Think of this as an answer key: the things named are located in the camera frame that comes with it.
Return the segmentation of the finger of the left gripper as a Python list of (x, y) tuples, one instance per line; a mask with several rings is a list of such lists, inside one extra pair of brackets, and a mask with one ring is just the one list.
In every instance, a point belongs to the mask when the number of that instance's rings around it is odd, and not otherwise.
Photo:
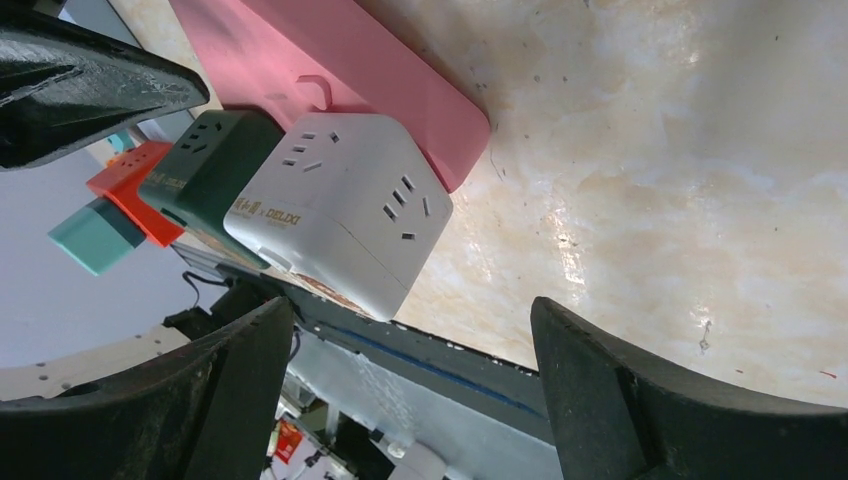
[(185, 66), (32, 6), (1, 9), (4, 171), (49, 164), (209, 99)]

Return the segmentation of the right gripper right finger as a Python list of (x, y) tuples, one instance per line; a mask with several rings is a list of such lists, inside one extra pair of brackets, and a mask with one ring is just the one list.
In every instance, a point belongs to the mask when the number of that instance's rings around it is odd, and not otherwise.
[(694, 372), (539, 297), (531, 328), (567, 479), (843, 479), (847, 412)]

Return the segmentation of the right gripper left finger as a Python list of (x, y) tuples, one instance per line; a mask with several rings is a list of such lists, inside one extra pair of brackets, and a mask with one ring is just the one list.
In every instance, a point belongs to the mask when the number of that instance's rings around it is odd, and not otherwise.
[(5, 479), (257, 479), (293, 337), (272, 299), (145, 363), (1, 405)]

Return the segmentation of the red cube socket adapter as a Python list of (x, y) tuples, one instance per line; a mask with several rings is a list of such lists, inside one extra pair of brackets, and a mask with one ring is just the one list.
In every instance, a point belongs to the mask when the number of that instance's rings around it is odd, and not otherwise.
[(167, 248), (184, 230), (146, 204), (138, 191), (147, 175), (164, 158), (172, 144), (147, 141), (113, 157), (105, 169), (86, 182), (97, 196), (114, 203), (153, 244)]

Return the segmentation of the teal small plug adapter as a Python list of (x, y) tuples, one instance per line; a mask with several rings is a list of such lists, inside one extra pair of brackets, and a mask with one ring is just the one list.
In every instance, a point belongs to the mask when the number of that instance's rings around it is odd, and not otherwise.
[(146, 234), (111, 200), (98, 197), (48, 232), (51, 241), (99, 276), (133, 252)]

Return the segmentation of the dark green cube adapter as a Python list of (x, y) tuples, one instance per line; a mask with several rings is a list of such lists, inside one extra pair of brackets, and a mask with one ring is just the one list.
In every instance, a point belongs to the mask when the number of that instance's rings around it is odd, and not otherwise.
[(284, 131), (254, 110), (207, 110), (146, 176), (139, 197), (171, 223), (243, 266), (268, 262), (224, 228), (224, 217)]

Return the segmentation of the pink triangular power strip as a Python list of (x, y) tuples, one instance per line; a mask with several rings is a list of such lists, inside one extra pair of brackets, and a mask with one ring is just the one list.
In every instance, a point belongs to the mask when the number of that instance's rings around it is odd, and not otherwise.
[(309, 112), (400, 122), (448, 192), (490, 139), (484, 113), (354, 1), (174, 1), (225, 108), (257, 107), (288, 130)]

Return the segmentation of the white cube socket adapter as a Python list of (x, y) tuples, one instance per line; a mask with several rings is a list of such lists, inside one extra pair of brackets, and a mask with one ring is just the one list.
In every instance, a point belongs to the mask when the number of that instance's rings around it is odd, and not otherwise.
[(310, 113), (283, 136), (223, 224), (273, 267), (388, 321), (452, 212), (448, 192), (399, 122)]

